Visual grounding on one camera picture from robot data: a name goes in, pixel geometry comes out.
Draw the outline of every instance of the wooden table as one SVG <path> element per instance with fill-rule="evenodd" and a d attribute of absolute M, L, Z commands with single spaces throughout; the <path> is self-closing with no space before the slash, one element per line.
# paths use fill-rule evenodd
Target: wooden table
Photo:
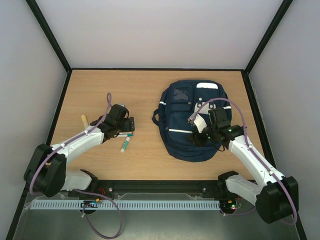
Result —
<path fill-rule="evenodd" d="M 69 170 L 85 169 L 101 180 L 216 180 L 234 170 L 253 179 L 230 151 L 217 152 L 210 160 L 186 162 L 170 156 L 158 127 L 151 117 L 161 93 L 170 83 L 181 79 L 208 79 L 222 84 L 230 100 L 243 111 L 248 135 L 262 153 L 255 121 L 239 71 L 165 71 L 165 70 L 73 70 L 52 143 L 60 143 L 84 130 L 81 115 L 90 122 L 106 110 L 107 92 L 112 103 L 124 103 L 135 120 L 135 132 L 124 153 L 124 138 L 113 138 L 91 148 L 74 160 Z M 232 124 L 241 118 L 232 108 Z"/>

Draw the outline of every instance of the yellow marker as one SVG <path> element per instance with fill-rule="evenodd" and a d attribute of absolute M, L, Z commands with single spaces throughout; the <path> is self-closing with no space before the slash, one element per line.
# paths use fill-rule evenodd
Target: yellow marker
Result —
<path fill-rule="evenodd" d="M 88 120 L 87 120 L 86 115 L 81 115 L 81 119 L 83 122 L 84 129 L 87 129 L 87 127 L 89 127 L 89 124 L 88 124 Z"/>

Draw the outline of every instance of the navy blue backpack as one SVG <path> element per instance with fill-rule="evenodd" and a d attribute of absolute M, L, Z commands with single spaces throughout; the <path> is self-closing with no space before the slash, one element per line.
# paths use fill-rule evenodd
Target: navy blue backpack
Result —
<path fill-rule="evenodd" d="M 188 123 L 188 118 L 202 104 L 213 98 L 227 99 L 228 96 L 221 84 L 211 80 L 179 80 L 162 93 L 152 121 L 159 127 L 163 143 L 171 156 L 188 162 L 203 162 L 216 154 L 221 143 L 208 141 L 206 146 L 197 147 L 186 140 L 186 137 L 196 128 L 195 125 Z M 207 126 L 210 123 L 208 110 L 222 107 L 231 121 L 229 102 L 216 100 L 206 104 L 200 111 Z"/>

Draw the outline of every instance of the backpack handle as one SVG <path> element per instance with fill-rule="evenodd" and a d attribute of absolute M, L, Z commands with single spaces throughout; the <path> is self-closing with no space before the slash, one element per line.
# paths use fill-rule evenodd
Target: backpack handle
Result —
<path fill-rule="evenodd" d="M 159 109 L 154 110 L 153 116 L 151 118 L 152 122 L 157 126 L 159 126 L 159 121 L 156 119 L 156 115 L 158 115 L 158 114 L 159 114 Z"/>

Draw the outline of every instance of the white wall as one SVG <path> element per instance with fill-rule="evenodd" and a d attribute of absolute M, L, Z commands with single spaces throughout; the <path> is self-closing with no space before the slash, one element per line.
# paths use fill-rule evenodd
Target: white wall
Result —
<path fill-rule="evenodd" d="M 72 67 L 248 64 L 282 0 L 37 0 Z"/>
<path fill-rule="evenodd" d="M 35 147 L 46 141 L 66 72 L 24 0 L 0 7 L 0 239 Z"/>
<path fill-rule="evenodd" d="M 309 240 L 320 235 L 320 1 L 295 0 L 250 74 L 278 168 L 299 183 Z"/>

